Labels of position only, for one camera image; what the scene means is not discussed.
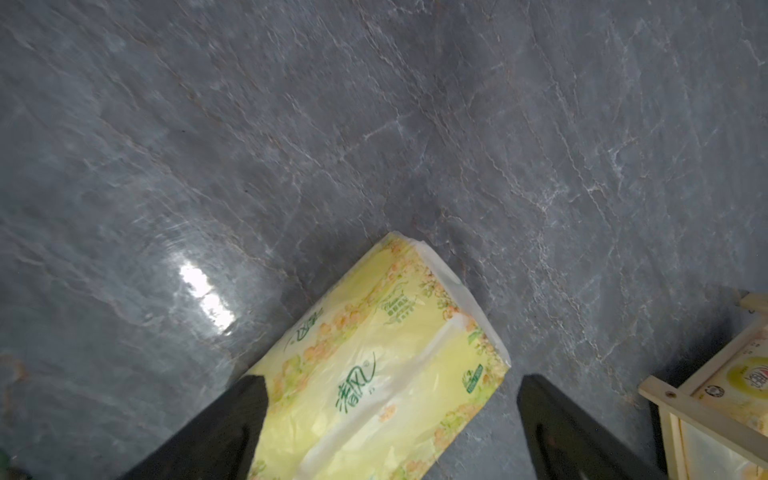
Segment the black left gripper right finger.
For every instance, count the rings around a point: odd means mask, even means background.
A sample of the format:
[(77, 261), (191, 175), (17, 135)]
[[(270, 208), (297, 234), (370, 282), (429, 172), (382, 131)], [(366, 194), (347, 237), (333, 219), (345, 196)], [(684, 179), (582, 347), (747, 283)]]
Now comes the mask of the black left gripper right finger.
[(526, 375), (517, 394), (539, 479), (664, 479), (544, 376)]

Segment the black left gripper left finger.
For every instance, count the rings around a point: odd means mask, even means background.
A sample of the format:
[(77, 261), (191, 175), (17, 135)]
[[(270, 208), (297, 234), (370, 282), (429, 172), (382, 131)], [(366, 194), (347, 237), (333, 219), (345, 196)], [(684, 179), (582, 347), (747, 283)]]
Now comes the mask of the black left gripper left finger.
[(246, 375), (122, 477), (245, 479), (268, 406), (265, 378)]

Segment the light wooden two-tier shelf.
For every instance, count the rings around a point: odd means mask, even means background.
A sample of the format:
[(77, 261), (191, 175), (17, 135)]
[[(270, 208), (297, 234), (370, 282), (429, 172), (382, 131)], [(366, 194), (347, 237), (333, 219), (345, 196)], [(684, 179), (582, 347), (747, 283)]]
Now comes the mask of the light wooden two-tier shelf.
[(754, 321), (681, 386), (673, 387), (655, 376), (647, 377), (639, 386), (639, 393), (658, 407), (667, 472), (671, 479), (690, 479), (683, 443), (682, 427), (685, 424), (767, 470), (767, 434), (762, 435), (693, 398), (696, 390), (756, 336), (763, 335), (767, 339), (767, 296), (746, 293), (739, 300), (739, 306)]

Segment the green tissue pack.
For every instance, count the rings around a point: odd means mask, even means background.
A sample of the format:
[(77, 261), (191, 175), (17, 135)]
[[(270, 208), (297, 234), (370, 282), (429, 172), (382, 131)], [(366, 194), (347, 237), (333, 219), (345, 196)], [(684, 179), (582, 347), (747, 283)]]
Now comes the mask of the green tissue pack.
[(269, 407), (252, 479), (420, 479), (511, 358), (426, 243), (391, 232), (251, 368)]

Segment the orange tissue pack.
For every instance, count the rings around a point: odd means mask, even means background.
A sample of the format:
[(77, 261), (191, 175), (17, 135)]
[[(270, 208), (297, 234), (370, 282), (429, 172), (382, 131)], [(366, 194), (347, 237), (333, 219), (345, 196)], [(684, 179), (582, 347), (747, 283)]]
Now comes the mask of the orange tissue pack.
[[(767, 434), (767, 339), (756, 336), (693, 395), (708, 408)], [(685, 424), (690, 479), (765, 479), (767, 470)]]

